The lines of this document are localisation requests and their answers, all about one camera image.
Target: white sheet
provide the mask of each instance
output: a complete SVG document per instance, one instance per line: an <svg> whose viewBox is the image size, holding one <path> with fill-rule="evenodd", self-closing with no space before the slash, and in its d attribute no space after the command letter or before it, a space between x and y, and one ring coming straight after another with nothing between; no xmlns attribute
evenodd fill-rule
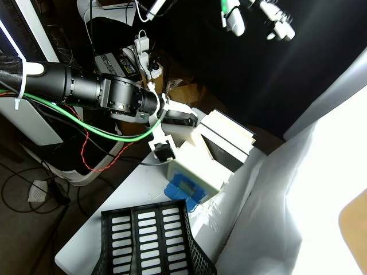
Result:
<svg viewBox="0 0 367 275"><path fill-rule="evenodd" d="M366 104L367 87L265 160L219 274L361 274L338 217L367 187Z"/></svg>

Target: blue plastic object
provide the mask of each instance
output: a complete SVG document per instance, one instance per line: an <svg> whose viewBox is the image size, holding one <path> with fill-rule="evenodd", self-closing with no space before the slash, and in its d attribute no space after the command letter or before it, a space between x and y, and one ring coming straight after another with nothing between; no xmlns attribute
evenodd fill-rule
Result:
<svg viewBox="0 0 367 275"><path fill-rule="evenodd" d="M192 212L205 197L206 192L199 184L177 171L166 186L165 195L172 200L184 199L188 211Z"/></svg>

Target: gray floor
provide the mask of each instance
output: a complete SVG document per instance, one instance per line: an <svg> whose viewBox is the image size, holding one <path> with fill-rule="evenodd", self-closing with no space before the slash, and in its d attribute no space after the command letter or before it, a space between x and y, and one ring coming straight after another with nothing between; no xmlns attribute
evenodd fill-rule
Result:
<svg viewBox="0 0 367 275"><path fill-rule="evenodd" d="M212 96L204 99L203 109L206 106L220 105L213 103ZM266 133L262 129L258 131L257 144L267 154L281 145L282 141ZM13 129L7 121L0 116L0 144L5 145L24 159L22 163L16 163L11 159L0 154L0 163L3 163L14 171L21 171L26 168L39 167L39 164L32 159L17 143L13 135ZM135 151L134 155L144 157L149 153L147 144L136 144L130 150ZM112 185L117 187L131 173L136 165L117 162L116 165L101 174L102 177L108 179ZM6 178L12 175L11 172L0 167L0 186ZM45 179L47 174L43 170L32 170L22 174L29 180ZM19 210L28 210L29 206L26 202L28 198L29 184L18 177L13 177L4 189L5 199L8 204ZM113 189L103 180L96 179L91 184L82 187L80 191L80 202L88 213L93 213L113 192ZM80 226L87 220L79 210L76 203L77 187L71 186L69 197L71 203L69 209L58 228L58 234L55 241L54 250L59 251L62 246L74 235ZM53 200L50 200L40 211L47 211L56 206ZM29 274L32 265L35 263L37 256L46 242L47 237L57 217L62 212L62 207L49 214L15 213L5 207L3 202L0 203L0 274ZM49 274L50 266L54 268L55 274L64 274L55 266L52 256L52 248L48 247L43 258L41 259L37 270L34 274Z"/></svg>

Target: black plastic basket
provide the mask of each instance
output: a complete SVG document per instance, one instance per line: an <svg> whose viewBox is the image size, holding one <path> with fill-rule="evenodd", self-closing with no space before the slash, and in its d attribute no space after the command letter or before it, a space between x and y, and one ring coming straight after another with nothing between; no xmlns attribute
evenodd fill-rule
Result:
<svg viewBox="0 0 367 275"><path fill-rule="evenodd" d="M93 275L216 275L194 240L184 200L104 211Z"/></svg>

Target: green cable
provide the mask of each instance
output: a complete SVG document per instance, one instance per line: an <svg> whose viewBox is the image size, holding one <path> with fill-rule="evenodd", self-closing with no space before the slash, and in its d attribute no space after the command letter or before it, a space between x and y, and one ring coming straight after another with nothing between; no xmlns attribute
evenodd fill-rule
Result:
<svg viewBox="0 0 367 275"><path fill-rule="evenodd" d="M44 100L39 98L38 96L33 96L30 95L28 93L24 93L25 96L29 97L30 99L33 99L35 101L38 101L40 103L43 103L45 105L47 105L48 107L51 107L53 109L55 109L57 112L61 113L64 116L67 116L68 118L70 118L71 120L73 120L74 122L76 122L77 124L79 124L80 126L84 127L85 129L96 133L97 135L100 135L104 138L107 139L112 139L112 140L116 140L118 142L137 142L138 140L141 140L143 138L145 138L146 136L150 135L153 130L161 123L161 120L158 119L158 121L145 133L141 134L140 136L137 137L116 137L116 136L111 136L107 133L101 132L97 129L94 129L92 126L88 125L87 123L84 123L83 121L80 121L79 119L77 119L76 117L74 117L73 115L71 115L70 113L68 113L67 111L65 111L64 109L60 108L59 106L57 106L56 104L51 103L50 101Z"/></svg>

